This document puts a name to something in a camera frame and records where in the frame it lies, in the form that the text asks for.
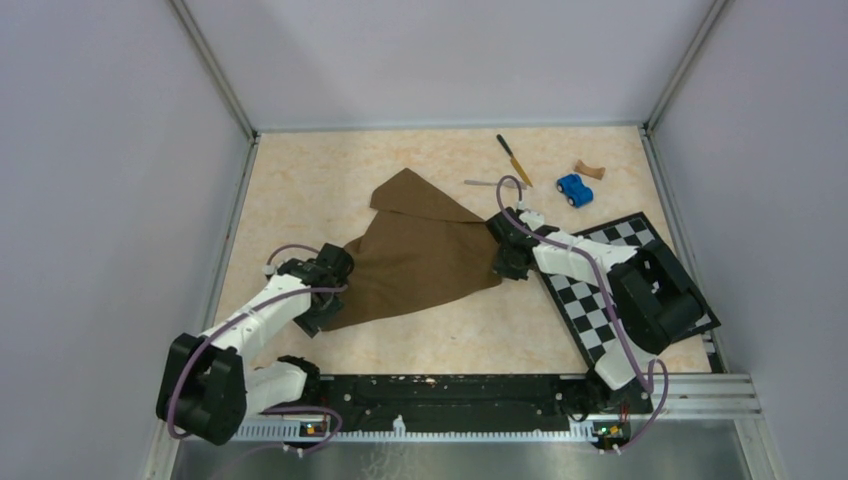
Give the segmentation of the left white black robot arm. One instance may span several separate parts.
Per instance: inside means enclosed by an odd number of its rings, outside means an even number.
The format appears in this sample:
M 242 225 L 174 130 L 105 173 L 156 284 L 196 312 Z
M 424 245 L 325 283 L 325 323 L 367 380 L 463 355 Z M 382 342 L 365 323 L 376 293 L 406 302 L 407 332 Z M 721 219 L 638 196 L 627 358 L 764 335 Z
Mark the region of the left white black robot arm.
M 314 364 L 293 356 L 258 370 L 250 364 L 290 324 L 310 338 L 324 330 L 344 306 L 339 296 L 355 263 L 329 243 L 310 248 L 305 260 L 279 263 L 282 251 L 266 260 L 262 289 L 222 324 L 172 341 L 155 407 L 170 437 L 223 445 L 247 417 L 278 405 L 303 414 L 319 404 L 320 370 Z

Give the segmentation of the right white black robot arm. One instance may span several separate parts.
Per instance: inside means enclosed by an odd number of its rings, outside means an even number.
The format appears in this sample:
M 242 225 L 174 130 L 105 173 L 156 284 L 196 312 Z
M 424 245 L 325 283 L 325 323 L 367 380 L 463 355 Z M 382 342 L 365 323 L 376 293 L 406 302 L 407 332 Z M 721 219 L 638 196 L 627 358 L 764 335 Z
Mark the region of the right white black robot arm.
M 627 234 L 639 234 L 631 225 L 595 241 L 547 225 L 536 212 L 507 208 L 485 226 L 498 244 L 497 275 L 525 280 L 536 271 L 566 279 L 564 313 L 584 325 L 577 335 L 584 346 L 602 350 L 578 390 L 600 412 L 614 411 L 633 384 L 651 392 L 659 355 L 713 315 L 664 241 L 626 242 Z

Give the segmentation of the brown cloth napkin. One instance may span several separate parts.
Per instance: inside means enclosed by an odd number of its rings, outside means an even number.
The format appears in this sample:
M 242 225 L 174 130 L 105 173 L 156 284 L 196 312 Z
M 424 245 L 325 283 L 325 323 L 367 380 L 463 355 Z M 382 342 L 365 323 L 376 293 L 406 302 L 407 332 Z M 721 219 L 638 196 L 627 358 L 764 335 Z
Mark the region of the brown cloth napkin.
M 354 269 L 330 331 L 419 312 L 496 287 L 499 248 L 484 220 L 411 169 L 371 195 L 376 214 L 345 245 Z

